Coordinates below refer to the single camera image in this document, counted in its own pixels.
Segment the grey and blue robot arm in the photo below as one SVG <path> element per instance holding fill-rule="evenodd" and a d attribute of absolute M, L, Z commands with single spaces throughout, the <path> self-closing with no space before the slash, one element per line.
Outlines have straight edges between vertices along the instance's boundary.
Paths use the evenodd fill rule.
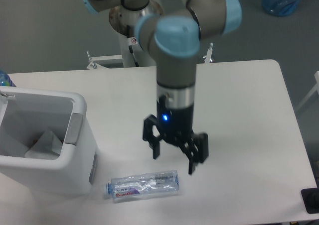
<path fill-rule="evenodd" d="M 197 54 L 202 39 L 236 30 L 242 20 L 239 0 L 183 0 L 185 9 L 167 15 L 144 13 L 133 36 L 156 63 L 157 114 L 144 120 L 143 140 L 153 157 L 160 142 L 176 146 L 192 174 L 209 156 L 207 133 L 192 129 Z"/>

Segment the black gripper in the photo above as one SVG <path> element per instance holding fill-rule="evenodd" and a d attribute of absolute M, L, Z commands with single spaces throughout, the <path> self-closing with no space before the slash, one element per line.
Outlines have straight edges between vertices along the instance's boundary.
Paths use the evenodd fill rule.
<path fill-rule="evenodd" d="M 167 97 L 161 95 L 157 102 L 157 118 L 149 115 L 144 120 L 143 140 L 153 150 L 153 159 L 160 155 L 160 141 L 179 147 L 189 160 L 188 174 L 192 175 L 198 163 L 208 158 L 208 134 L 194 133 L 192 130 L 194 104 L 181 109 L 166 106 Z M 155 136 L 153 127 L 160 135 Z"/>

